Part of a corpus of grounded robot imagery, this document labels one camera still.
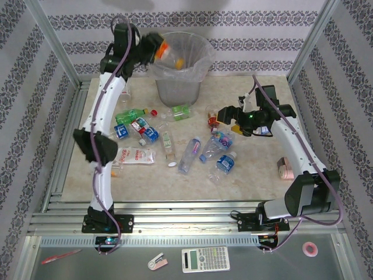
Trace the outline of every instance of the trash can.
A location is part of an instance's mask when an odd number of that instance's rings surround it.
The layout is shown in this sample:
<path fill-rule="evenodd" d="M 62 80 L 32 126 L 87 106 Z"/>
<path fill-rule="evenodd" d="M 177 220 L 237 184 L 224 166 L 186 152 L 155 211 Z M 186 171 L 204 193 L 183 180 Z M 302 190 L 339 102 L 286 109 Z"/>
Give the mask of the trash can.
<path fill-rule="evenodd" d="M 160 60 L 149 65 L 149 74 L 156 80 L 159 98 L 168 107 L 194 104 L 200 84 L 214 62 L 215 49 L 205 38 L 193 33 L 170 32 L 163 37 L 185 64 L 180 70 L 170 68 Z"/>

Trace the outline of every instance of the metal base plate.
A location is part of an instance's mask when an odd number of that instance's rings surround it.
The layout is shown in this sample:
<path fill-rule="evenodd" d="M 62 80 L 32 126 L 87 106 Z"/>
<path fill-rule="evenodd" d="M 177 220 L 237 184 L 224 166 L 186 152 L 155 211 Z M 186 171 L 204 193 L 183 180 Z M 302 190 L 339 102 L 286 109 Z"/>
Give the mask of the metal base plate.
<path fill-rule="evenodd" d="M 134 217 L 133 215 L 114 215 L 115 220 L 118 222 L 121 232 L 122 233 L 132 233 L 133 232 L 133 224 L 134 224 Z M 117 233 L 117 228 L 112 226 L 108 230 L 103 230 L 102 228 L 96 228 L 92 223 L 89 221 L 90 218 L 88 215 L 84 216 L 83 226 L 82 226 L 82 233 Z"/>

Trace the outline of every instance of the calculator display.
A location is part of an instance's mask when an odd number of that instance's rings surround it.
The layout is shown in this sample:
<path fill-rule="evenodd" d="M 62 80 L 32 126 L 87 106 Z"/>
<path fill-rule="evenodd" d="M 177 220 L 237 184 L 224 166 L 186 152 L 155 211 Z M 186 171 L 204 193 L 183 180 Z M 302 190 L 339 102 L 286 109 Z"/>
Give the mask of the calculator display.
<path fill-rule="evenodd" d="M 198 269 L 197 251 L 191 251 L 191 269 Z"/>

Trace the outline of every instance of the pink pen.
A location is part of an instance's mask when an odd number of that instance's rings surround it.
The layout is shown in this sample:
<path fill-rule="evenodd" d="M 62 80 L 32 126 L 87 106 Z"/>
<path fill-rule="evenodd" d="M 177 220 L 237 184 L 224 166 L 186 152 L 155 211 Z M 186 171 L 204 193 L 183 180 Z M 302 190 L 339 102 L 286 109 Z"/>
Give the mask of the pink pen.
<path fill-rule="evenodd" d="M 53 255 L 52 257 L 46 258 L 44 261 L 41 262 L 41 264 L 48 264 L 48 263 L 51 263 L 52 261 L 59 260 L 60 258 L 64 258 L 64 257 L 67 257 L 67 256 L 74 255 L 74 254 L 80 252 L 81 250 L 82 249 L 77 249 L 77 250 L 68 252 L 66 254 L 55 255 L 55 256 Z"/>

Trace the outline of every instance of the table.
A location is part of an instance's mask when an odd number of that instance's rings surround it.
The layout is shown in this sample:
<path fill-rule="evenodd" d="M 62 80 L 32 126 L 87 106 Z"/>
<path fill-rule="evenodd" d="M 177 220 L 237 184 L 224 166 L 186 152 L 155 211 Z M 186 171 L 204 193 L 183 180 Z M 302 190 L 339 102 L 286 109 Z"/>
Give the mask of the table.
<path fill-rule="evenodd" d="M 281 104 L 295 105 L 285 76 L 259 76 L 264 85 L 275 85 Z M 132 100 L 127 108 L 145 107 L 158 111 L 166 110 L 158 97 L 155 81 L 150 78 L 131 79 Z M 194 116 L 187 120 L 170 122 L 176 156 L 180 160 L 188 141 L 194 136 L 202 140 L 202 147 L 211 137 L 207 127 L 205 108 L 216 104 L 237 106 L 238 96 L 249 91 L 253 85 L 251 77 L 206 77 L 202 82 L 200 96 L 192 106 Z M 98 79 L 92 79 L 80 125 L 87 118 L 97 93 Z M 118 102 L 114 115 L 125 106 Z M 114 127 L 115 118 L 111 121 Z M 121 146 L 137 146 L 137 139 L 119 142 Z M 193 201 L 193 200 L 269 200 L 284 195 L 291 181 L 281 180 L 277 172 L 277 161 L 285 156 L 283 148 L 274 138 L 236 135 L 231 151 L 237 152 L 235 167 L 225 184 L 214 185 L 208 180 L 209 169 L 216 161 L 202 164 L 198 159 L 187 176 L 179 174 L 177 168 L 167 167 L 160 142 L 152 145 L 156 150 L 156 163 L 152 166 L 125 166 L 123 178 L 112 178 L 111 189 L 114 201 Z M 61 201 L 90 201 L 92 197 L 92 171 L 85 157 L 75 145 L 66 175 Z"/>

